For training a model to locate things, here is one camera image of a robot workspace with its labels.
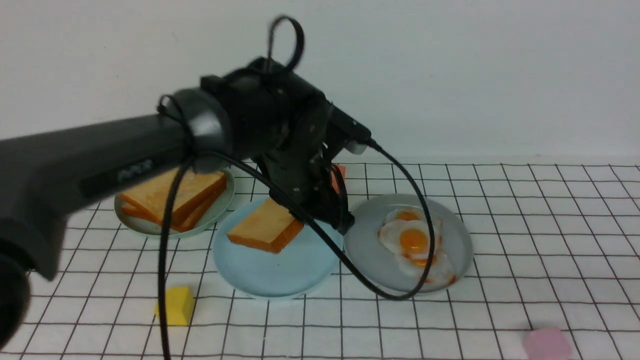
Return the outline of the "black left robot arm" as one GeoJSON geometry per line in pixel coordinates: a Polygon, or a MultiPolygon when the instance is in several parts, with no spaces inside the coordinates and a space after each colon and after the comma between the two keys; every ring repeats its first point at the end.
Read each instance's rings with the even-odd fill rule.
{"type": "Polygon", "coordinates": [[[364,151],[371,131],[291,69],[264,57],[169,96],[154,114],[1,142],[1,344],[22,324],[26,276],[55,278],[72,214],[183,163],[213,173],[256,162],[285,199],[342,234],[330,164],[364,151]]]}

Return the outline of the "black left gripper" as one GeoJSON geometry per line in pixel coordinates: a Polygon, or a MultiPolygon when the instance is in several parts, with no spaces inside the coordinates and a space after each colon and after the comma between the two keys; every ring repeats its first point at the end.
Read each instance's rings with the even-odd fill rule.
{"type": "Polygon", "coordinates": [[[200,88],[222,105],[233,132],[234,157],[250,158],[288,196],[287,210],[302,223],[326,221],[341,235],[355,223],[345,191],[332,187],[333,159],[324,143],[326,95],[294,71],[258,57],[200,88]]]}

